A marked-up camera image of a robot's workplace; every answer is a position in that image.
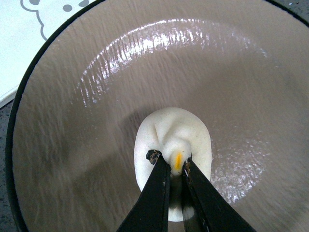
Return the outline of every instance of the countertop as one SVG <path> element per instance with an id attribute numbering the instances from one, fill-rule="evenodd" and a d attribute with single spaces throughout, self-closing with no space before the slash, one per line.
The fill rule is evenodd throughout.
<path id="1" fill-rule="evenodd" d="M 309 21 L 309 0 L 276 0 L 306 21 Z M 5 141 L 12 102 L 0 108 L 0 232 L 16 232 L 5 183 Z"/>

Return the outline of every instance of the glossy surface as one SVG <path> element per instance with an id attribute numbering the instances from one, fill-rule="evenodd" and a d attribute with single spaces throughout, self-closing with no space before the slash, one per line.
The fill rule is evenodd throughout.
<path id="1" fill-rule="evenodd" d="M 259 0 L 113 0 L 84 14 L 40 59 L 17 113 L 29 229 L 116 230 L 140 194 L 137 129 L 167 106 L 207 125 L 211 181 L 255 229 L 307 228 L 308 37 Z"/>

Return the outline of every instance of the dumpling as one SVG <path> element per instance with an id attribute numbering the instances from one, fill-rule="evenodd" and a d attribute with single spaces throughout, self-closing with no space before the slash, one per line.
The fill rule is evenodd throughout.
<path id="1" fill-rule="evenodd" d="M 180 108 L 160 109 L 147 116 L 137 132 L 134 166 L 142 191 L 153 165 L 146 159 L 149 150 L 159 150 L 171 166 L 169 221 L 183 221 L 181 207 L 182 167 L 191 156 L 210 180 L 211 138 L 204 123 L 194 114 Z"/>

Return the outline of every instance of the black bowl rim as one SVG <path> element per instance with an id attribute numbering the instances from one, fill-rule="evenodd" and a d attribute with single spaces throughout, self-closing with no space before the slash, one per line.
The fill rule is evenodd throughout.
<path id="1" fill-rule="evenodd" d="M 48 47 L 52 44 L 52 42 L 58 37 L 58 35 L 63 32 L 75 19 L 86 13 L 87 11 L 91 10 L 96 5 L 104 2 L 105 0 L 96 0 L 95 2 L 89 4 L 88 6 L 81 9 L 79 12 L 74 14 L 71 18 L 69 18 L 64 24 L 62 24 L 43 44 L 43 46 L 40 48 L 32 62 L 30 63 L 29 67 L 27 68 L 25 75 L 23 76 L 21 83 L 17 89 L 17 93 L 12 105 L 11 114 L 9 118 L 8 123 L 8 130 L 7 130 L 7 136 L 6 136 L 6 146 L 5 146 L 5 179 L 6 179 L 6 187 L 8 192 L 8 198 L 9 203 L 12 211 L 12 215 L 15 221 L 15 224 L 19 231 L 21 232 L 28 232 L 28 228 L 26 226 L 26 223 L 24 221 L 24 218 L 22 216 L 17 193 L 15 189 L 15 183 L 14 183 L 14 175 L 13 175 L 13 133 L 14 133 L 14 127 L 16 122 L 16 114 L 19 108 L 19 104 L 23 95 L 23 92 L 26 88 L 26 84 L 35 68 L 39 60 L 41 59 L 42 55 L 45 53 L 45 51 L 48 49 Z M 305 19 L 303 19 L 301 16 L 294 13 L 292 10 L 288 9 L 287 7 L 281 5 L 278 2 L 275 2 L 274 0 L 265 0 L 269 3 L 271 3 L 274 6 L 277 6 L 281 8 L 282 10 L 286 11 L 287 13 L 291 14 L 294 18 L 305 24 L 309 28 L 309 22 L 307 22 Z"/>

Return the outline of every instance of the yellow filling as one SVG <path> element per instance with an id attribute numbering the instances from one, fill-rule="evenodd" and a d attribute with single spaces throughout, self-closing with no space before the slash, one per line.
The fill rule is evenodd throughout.
<path id="1" fill-rule="evenodd" d="M 177 156 L 176 156 L 176 161 L 175 161 L 175 165 L 174 168 L 179 171 L 182 168 L 182 160 L 183 160 L 183 155 L 181 152 L 178 152 Z"/>

